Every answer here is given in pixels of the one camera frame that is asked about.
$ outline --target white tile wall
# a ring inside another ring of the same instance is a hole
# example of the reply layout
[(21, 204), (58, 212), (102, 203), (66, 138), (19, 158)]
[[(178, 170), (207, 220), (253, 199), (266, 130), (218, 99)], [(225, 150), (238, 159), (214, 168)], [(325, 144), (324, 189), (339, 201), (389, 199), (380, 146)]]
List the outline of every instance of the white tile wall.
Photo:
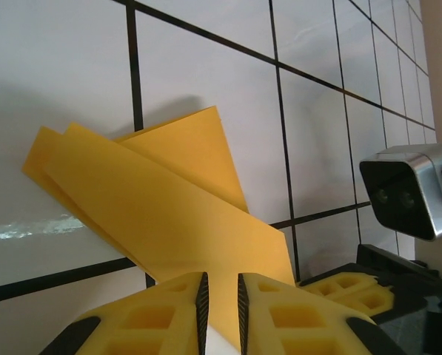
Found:
[[(356, 211), (339, 212), (354, 205), (355, 188), (358, 202), (368, 200), (360, 160), (386, 145), (435, 141), (434, 130), (403, 117), (406, 104), (407, 116), (434, 127), (429, 79), (414, 62), (426, 70), (419, 1), (409, 0), (410, 11), (406, 0), (371, 0), (371, 13), (368, 0), (272, 0), (278, 71), (268, 0), (140, 2), (132, 51), (144, 125), (217, 105), (253, 215), (291, 223), (289, 172), (297, 225), (282, 231), (293, 268), (296, 233), (301, 279), (353, 262)], [(145, 5), (168, 16), (144, 14)], [(395, 24), (412, 60), (397, 47)], [(127, 43), (126, 9), (112, 0), (0, 1), (0, 285), (121, 257), (20, 168), (41, 125), (62, 131), (78, 121), (110, 137), (133, 130)], [(343, 85), (340, 59), (346, 96), (334, 89)], [(357, 213), (362, 242), (397, 253), (372, 208)], [(398, 235), (402, 256), (413, 258), (413, 241)], [(131, 268), (1, 301), (0, 355), (36, 354), (81, 312), (144, 287)], [(207, 354), (236, 354), (208, 332)]]
[(340, 87), (332, 1), (275, 0), (273, 10), (278, 59)]

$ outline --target depth camera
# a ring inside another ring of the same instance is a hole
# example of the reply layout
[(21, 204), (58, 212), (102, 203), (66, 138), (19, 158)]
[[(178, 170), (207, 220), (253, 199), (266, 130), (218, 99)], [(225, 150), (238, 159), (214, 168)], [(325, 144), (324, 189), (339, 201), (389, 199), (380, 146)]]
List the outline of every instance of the depth camera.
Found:
[(382, 226), (422, 240), (442, 236), (442, 144), (394, 146), (359, 168)]

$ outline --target black camera front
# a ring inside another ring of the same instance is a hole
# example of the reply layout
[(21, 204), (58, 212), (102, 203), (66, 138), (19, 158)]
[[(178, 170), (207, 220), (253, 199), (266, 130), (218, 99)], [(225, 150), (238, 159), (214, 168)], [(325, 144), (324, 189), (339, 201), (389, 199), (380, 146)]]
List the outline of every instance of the black camera front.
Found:
[(408, 164), (363, 161), (359, 167), (375, 216), (382, 226), (425, 240), (435, 238), (420, 186)]

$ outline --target silver camera housing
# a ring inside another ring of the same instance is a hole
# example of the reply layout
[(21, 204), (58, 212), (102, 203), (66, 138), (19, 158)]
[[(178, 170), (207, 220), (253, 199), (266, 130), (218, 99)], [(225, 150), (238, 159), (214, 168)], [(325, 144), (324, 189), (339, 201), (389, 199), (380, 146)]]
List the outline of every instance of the silver camera housing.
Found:
[[(431, 241), (442, 236), (442, 144), (394, 146), (364, 159), (361, 161), (361, 164), (362, 162), (401, 162), (408, 165), (415, 175), (429, 221), (432, 225), (434, 236), (425, 240)], [(373, 201), (372, 207), (377, 216), (377, 206), (374, 206)], [(406, 231), (400, 230), (400, 232), (411, 235)], [(417, 235), (412, 235), (412, 237), (424, 239)]]

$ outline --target camera lens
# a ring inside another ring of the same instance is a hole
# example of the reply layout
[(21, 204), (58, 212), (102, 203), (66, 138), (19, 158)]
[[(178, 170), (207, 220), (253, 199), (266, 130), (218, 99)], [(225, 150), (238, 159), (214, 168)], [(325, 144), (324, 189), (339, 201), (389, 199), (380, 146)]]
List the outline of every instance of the camera lens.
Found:
[(415, 200), (408, 191), (404, 191), (400, 194), (400, 202), (406, 209), (412, 209), (415, 206)]
[(385, 190), (383, 189), (378, 190), (376, 196), (377, 200), (383, 204), (385, 204), (389, 200), (389, 196), (386, 194)]

